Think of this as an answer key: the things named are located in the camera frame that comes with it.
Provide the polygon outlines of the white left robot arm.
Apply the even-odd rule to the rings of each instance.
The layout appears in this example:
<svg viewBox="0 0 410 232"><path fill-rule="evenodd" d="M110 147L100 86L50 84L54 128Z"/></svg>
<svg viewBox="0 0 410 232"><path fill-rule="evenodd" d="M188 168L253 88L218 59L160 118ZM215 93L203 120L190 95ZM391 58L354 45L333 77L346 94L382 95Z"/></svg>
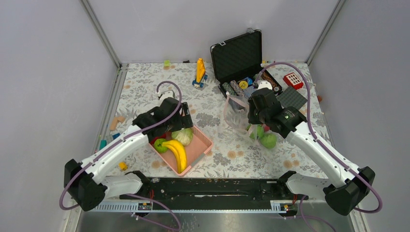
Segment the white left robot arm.
<svg viewBox="0 0 410 232"><path fill-rule="evenodd" d="M160 96L161 104L139 114L119 137L90 157L64 166L64 193L69 193L84 211L98 206L104 199L134 194L143 199L150 186L136 174L109 176L109 172L133 151L167 132L193 127L187 102L180 102L171 91Z"/></svg>

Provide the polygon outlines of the dark green watermelon ball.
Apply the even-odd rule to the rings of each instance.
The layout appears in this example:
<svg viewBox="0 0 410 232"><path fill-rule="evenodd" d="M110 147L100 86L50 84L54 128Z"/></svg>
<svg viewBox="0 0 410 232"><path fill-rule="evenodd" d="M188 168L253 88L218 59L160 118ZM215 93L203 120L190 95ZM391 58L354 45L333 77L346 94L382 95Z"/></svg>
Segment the dark green watermelon ball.
<svg viewBox="0 0 410 232"><path fill-rule="evenodd" d="M257 125L252 132L250 133L250 139L258 140L261 139L264 135L264 129L261 125Z"/></svg>

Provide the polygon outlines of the green cabbage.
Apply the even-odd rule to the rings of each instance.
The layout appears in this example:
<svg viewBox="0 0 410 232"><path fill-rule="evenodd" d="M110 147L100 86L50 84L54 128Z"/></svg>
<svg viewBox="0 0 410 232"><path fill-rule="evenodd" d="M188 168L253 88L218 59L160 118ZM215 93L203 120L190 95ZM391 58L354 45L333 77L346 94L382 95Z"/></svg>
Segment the green cabbage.
<svg viewBox="0 0 410 232"><path fill-rule="evenodd" d="M188 146L193 140L193 131L191 128L174 131L171 133L171 138L179 141L184 146Z"/></svg>

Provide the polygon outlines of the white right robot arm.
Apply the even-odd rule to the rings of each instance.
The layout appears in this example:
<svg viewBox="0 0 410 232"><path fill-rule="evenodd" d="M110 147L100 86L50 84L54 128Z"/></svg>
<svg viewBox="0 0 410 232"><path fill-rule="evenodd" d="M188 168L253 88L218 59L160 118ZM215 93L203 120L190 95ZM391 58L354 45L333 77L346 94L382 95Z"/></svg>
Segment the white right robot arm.
<svg viewBox="0 0 410 232"><path fill-rule="evenodd" d="M283 108L268 81L260 81L248 100L250 124L265 124L296 145L314 161L327 178L315 178L288 171L280 177L278 195L289 199L294 194L324 200L338 214L346 216L369 194L375 172L349 161L312 128L296 108Z"/></svg>

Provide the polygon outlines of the clear zip top bag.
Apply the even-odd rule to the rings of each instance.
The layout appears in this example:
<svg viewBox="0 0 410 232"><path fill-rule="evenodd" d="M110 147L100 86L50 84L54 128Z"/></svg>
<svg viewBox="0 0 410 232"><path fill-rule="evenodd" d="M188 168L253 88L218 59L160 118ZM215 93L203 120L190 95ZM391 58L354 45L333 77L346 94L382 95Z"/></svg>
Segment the clear zip top bag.
<svg viewBox="0 0 410 232"><path fill-rule="evenodd" d="M261 125L263 127L264 134L273 132L270 131L270 128L265 124L250 124L248 121L248 112L249 104L247 98L233 96L229 92L226 93L226 101L223 110L224 121L228 124L228 126L236 130L242 137L244 137L249 142L252 142L255 145L259 145L265 148L260 144L259 139L250 139L249 135L257 125Z"/></svg>

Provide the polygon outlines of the light green round fruit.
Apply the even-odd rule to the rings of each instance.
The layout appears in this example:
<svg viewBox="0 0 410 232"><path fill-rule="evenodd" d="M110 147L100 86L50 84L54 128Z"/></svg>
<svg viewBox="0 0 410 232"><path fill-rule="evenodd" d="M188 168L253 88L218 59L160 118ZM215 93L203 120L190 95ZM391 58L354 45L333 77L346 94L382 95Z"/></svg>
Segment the light green round fruit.
<svg viewBox="0 0 410 232"><path fill-rule="evenodd" d="M273 133L265 133L260 139L259 142L262 146L267 149L272 149L277 144L277 137Z"/></svg>

